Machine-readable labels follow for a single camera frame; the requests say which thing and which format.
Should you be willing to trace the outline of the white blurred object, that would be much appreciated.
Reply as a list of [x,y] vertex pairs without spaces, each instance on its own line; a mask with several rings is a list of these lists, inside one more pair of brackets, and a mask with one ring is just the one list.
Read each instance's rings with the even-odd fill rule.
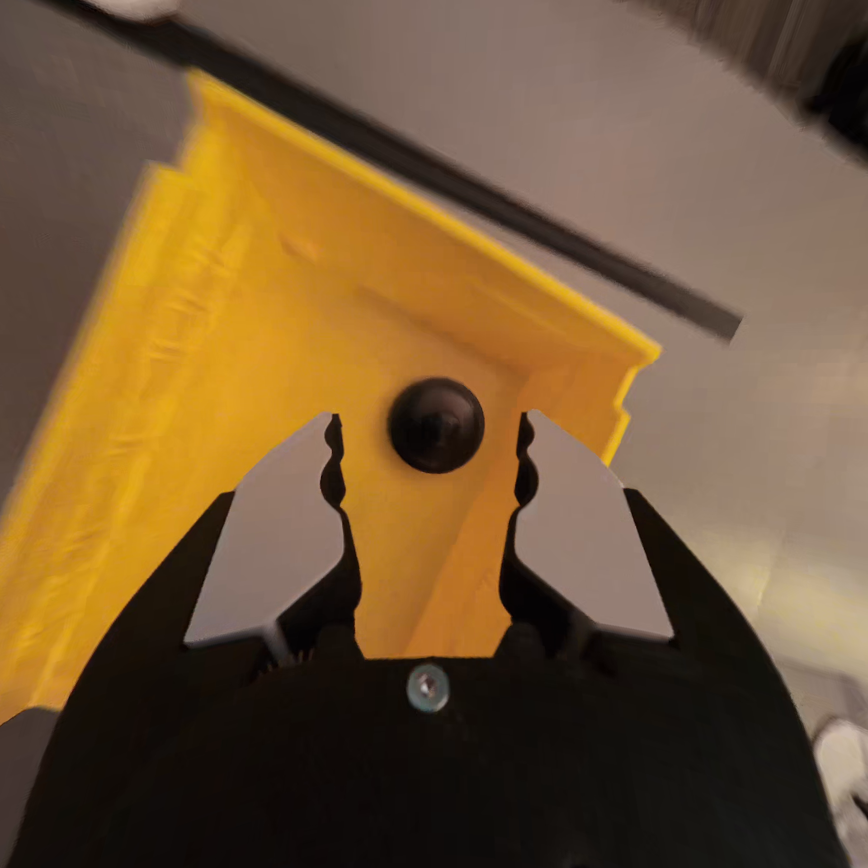
[[852,866],[867,866],[867,731],[831,718],[812,750],[836,832]]

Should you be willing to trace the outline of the black bottle lid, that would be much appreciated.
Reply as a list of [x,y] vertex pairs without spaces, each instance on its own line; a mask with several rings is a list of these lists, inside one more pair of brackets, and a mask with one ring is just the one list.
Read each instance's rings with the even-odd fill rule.
[[404,463],[417,472],[443,475],[472,461],[483,442],[485,418],[468,387],[449,377],[427,377],[396,397],[387,430]]

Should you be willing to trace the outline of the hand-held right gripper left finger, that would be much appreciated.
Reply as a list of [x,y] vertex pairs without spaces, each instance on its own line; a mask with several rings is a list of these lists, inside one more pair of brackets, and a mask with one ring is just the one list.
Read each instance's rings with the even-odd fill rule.
[[354,629],[362,581],[341,461],[340,416],[323,412],[247,472],[213,550],[184,643],[255,638],[308,653],[328,625]]

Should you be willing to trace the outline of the black strip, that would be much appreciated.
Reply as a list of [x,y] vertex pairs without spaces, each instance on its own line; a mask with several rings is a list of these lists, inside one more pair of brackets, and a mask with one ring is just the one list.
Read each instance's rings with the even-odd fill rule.
[[364,162],[515,233],[636,297],[730,343],[743,315],[561,222],[455,162],[296,81],[177,16],[138,23],[88,2],[44,5],[186,71],[201,71]]

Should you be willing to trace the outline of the yellow plastic bin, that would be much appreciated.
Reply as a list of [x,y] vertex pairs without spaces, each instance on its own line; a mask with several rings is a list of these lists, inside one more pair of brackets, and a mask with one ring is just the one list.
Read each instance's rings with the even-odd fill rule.
[[[490,656],[516,438],[541,410],[610,464],[634,326],[378,170],[203,73],[174,167],[146,172],[5,507],[2,722],[60,709],[122,608],[214,498],[340,415],[367,656]],[[392,448],[449,377],[483,442],[443,475]]]

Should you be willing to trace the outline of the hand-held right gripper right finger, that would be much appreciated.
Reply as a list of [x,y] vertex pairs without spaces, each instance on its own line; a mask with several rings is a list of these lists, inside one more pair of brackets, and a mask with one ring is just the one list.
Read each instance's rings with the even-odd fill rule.
[[540,410],[523,414],[516,507],[500,600],[547,658],[579,658],[602,635],[667,645],[675,637],[623,484]]

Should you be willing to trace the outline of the white stand base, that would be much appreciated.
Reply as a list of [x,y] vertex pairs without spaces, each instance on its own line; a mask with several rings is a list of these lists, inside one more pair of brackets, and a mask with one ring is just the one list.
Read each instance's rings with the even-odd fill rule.
[[176,15],[181,1],[85,1],[88,6],[133,24],[152,24]]

